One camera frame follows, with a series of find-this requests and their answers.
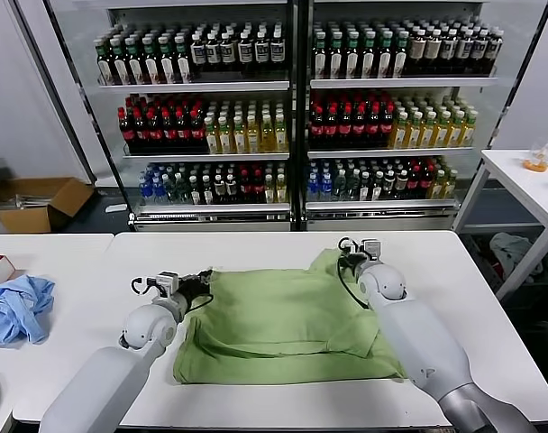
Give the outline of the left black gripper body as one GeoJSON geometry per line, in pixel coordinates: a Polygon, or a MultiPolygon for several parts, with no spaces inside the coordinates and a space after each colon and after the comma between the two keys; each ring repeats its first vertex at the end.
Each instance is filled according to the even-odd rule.
{"type": "Polygon", "coordinates": [[[189,274],[178,278],[178,293],[188,303],[206,295],[206,277],[199,274],[189,274]]]}

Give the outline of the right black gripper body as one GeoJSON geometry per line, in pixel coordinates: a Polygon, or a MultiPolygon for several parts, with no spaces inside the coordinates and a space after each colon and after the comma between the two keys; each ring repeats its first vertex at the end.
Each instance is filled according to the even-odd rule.
{"type": "Polygon", "coordinates": [[[369,256],[365,253],[343,253],[339,258],[340,273],[349,271],[352,275],[357,275],[361,266],[369,261],[369,256]]]}

